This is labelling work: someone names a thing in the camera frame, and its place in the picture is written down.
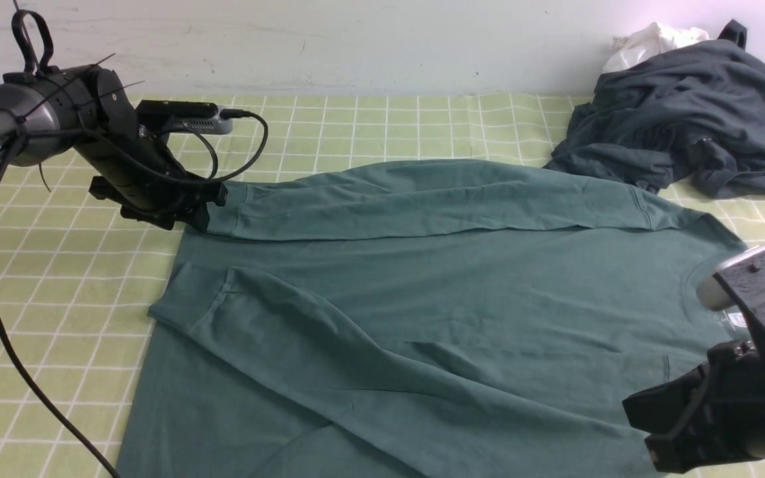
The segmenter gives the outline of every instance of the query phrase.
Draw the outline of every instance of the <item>white cloth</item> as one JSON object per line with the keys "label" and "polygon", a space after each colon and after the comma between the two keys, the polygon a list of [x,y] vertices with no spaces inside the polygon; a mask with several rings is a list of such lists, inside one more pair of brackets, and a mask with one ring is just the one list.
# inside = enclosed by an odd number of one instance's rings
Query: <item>white cloth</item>
{"label": "white cloth", "polygon": [[604,73],[620,72],[646,61],[653,55],[709,40],[701,28],[678,30],[662,23],[652,23],[625,40],[620,50],[604,65]]}

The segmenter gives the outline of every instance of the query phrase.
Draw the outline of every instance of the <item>green checkered tablecloth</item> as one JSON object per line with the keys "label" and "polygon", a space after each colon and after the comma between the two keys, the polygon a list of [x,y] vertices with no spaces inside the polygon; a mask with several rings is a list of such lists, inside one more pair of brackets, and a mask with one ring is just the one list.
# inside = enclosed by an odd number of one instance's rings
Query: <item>green checkered tablecloth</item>
{"label": "green checkered tablecloth", "polygon": [[[540,167],[586,98],[487,94],[458,97],[176,97],[260,113],[270,124],[261,160],[242,181],[291,181],[377,161],[449,157]],[[261,128],[237,121],[216,139],[222,171],[258,145]],[[171,148],[189,169],[209,155],[186,135]],[[148,305],[164,288],[179,244],[173,232],[122,220],[88,194],[95,172],[74,152],[37,169],[13,167],[0,190],[0,309],[28,370],[113,461],[151,333]],[[750,245],[765,241],[765,197],[709,200],[686,184],[662,191],[712,212]],[[37,402],[0,345],[0,477],[106,476]],[[702,478],[765,478],[765,462],[693,471]]]}

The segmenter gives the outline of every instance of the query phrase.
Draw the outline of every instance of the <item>clothing tag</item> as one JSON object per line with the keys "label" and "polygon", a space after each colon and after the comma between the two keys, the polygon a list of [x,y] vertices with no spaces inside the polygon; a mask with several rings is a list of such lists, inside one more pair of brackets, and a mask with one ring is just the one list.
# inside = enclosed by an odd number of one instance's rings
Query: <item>clothing tag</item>
{"label": "clothing tag", "polygon": [[717,313],[719,325],[731,336],[731,339],[747,340],[752,338],[749,334],[749,327],[746,324],[746,318],[740,312],[740,308],[732,306],[722,313]]}
{"label": "clothing tag", "polygon": [[731,325],[734,327],[746,328],[746,319],[743,318],[742,312],[730,312],[728,313],[728,320],[731,321]]}

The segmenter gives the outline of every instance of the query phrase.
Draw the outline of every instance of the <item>shirt seam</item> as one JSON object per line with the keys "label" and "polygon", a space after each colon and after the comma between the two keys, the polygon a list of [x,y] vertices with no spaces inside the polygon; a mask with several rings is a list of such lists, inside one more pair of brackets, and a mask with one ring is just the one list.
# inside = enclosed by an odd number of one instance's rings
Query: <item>shirt seam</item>
{"label": "shirt seam", "polygon": [[632,187],[631,185],[625,185],[628,190],[631,191],[631,196],[634,197],[634,204],[636,204],[637,209],[645,216],[645,221],[647,222],[647,227],[649,230],[653,230],[653,222],[651,220],[651,215],[649,212],[643,207],[643,204],[641,203],[641,191],[636,189],[635,187]]}

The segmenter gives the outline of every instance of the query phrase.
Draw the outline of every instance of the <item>white wall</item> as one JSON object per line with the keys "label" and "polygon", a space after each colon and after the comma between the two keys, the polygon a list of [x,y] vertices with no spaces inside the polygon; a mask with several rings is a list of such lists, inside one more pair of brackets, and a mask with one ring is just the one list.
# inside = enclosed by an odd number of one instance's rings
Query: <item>white wall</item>
{"label": "white wall", "polygon": [[[140,92],[585,94],[613,36],[651,21],[716,36],[736,18],[765,61],[757,0],[23,0],[46,17],[55,64],[117,52]],[[21,69],[0,0],[0,75]]]}

